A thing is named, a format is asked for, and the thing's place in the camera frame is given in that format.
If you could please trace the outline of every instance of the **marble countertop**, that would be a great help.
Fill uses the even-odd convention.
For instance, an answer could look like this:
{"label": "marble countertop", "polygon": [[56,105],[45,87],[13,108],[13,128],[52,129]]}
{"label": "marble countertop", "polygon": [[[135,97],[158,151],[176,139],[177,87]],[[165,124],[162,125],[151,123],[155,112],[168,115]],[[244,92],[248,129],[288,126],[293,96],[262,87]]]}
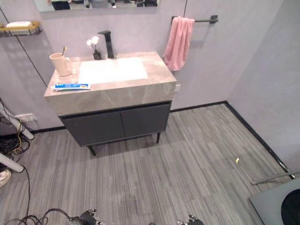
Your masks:
{"label": "marble countertop", "polygon": [[139,57],[148,74],[147,79],[97,83],[90,90],[54,91],[56,83],[78,83],[82,61],[93,58],[71,58],[75,75],[60,77],[55,70],[44,94],[47,102],[58,115],[93,112],[132,105],[172,100],[176,79],[157,52],[136,52],[118,54],[117,59]]}
{"label": "marble countertop", "polygon": [[157,52],[136,52],[136,53],[119,54],[116,56],[117,59],[129,58],[129,57],[139,57],[142,60],[142,63],[148,74],[147,79],[110,82],[110,83],[98,83],[98,84],[93,84],[90,90],[53,91],[51,89],[51,86],[53,86],[56,83],[78,83],[79,67],[81,62],[93,60],[93,57],[85,57],[85,58],[75,57],[70,59],[72,61],[72,68],[76,70],[76,74],[69,75],[66,77],[61,77],[59,76],[58,72],[55,70],[48,84],[44,97],[50,97],[55,95],[69,95],[74,93],[97,91],[97,90],[128,88],[134,86],[152,85],[157,83],[176,82],[176,79],[169,71],[169,69],[162,61],[162,59],[160,58]]}

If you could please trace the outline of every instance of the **mirror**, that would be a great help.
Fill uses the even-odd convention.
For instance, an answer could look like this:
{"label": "mirror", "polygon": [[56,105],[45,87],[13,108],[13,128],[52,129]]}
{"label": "mirror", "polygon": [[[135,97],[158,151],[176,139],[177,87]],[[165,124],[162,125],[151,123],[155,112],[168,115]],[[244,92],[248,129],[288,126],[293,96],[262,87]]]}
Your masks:
{"label": "mirror", "polygon": [[92,8],[155,7],[160,0],[34,0],[40,12]]}

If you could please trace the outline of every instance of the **toothbrush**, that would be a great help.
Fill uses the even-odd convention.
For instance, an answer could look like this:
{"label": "toothbrush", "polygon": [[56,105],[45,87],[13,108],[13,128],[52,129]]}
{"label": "toothbrush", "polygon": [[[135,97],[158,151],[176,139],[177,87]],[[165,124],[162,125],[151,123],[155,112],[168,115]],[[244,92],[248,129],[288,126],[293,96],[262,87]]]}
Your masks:
{"label": "toothbrush", "polygon": [[62,50],[62,56],[64,55],[64,52],[67,50],[68,48],[64,46],[63,50]]}

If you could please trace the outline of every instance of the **orchid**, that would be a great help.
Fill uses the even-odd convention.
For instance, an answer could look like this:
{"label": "orchid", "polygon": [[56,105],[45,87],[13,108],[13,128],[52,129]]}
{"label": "orchid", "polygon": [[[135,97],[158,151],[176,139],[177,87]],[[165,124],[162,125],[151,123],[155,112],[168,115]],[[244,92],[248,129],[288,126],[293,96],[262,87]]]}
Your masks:
{"label": "orchid", "polygon": [[92,40],[91,40],[91,39],[87,40],[87,41],[86,41],[86,44],[87,44],[87,46],[91,46]]}
{"label": "orchid", "polygon": [[98,44],[99,37],[98,37],[98,36],[93,36],[90,40],[91,40],[91,42],[92,42],[94,45],[96,45],[96,44]]}
{"label": "orchid", "polygon": [[98,41],[99,37],[93,36],[91,39],[86,41],[86,45],[92,47],[95,51],[97,51]]}

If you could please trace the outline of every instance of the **white sink basin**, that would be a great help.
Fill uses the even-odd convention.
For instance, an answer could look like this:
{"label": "white sink basin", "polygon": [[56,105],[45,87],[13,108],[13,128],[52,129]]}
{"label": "white sink basin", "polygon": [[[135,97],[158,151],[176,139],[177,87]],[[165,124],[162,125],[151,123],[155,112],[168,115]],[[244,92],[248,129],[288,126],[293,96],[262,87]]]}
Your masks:
{"label": "white sink basin", "polygon": [[147,78],[140,58],[108,59],[82,62],[78,83],[111,83]]}

